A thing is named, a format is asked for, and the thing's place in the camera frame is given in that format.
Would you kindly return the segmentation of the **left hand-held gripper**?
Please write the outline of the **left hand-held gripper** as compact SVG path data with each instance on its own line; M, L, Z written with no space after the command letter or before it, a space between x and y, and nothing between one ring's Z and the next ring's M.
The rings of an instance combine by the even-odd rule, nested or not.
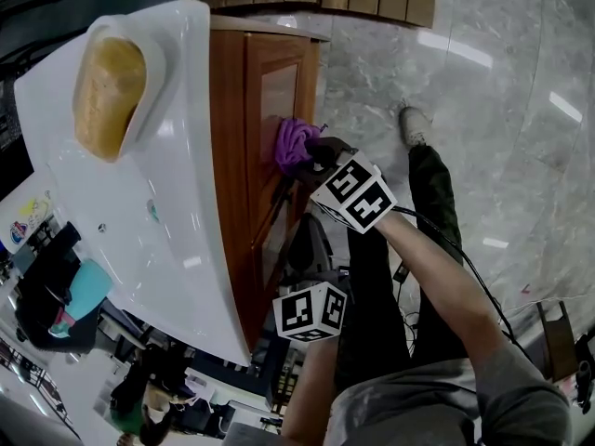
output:
M290 216L298 215L299 181L282 176L271 196L273 214L284 203ZM320 220L303 215L292 233L279 281L279 296L272 302L277 334L312 343L340 334L345 307L347 275L332 263L332 249Z

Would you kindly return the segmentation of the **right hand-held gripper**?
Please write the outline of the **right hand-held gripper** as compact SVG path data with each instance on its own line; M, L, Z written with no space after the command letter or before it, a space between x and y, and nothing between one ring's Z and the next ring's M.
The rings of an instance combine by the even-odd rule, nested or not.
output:
M311 200L335 221L365 233L395 205L380 169L340 138L310 138L311 159L297 165L297 180Z

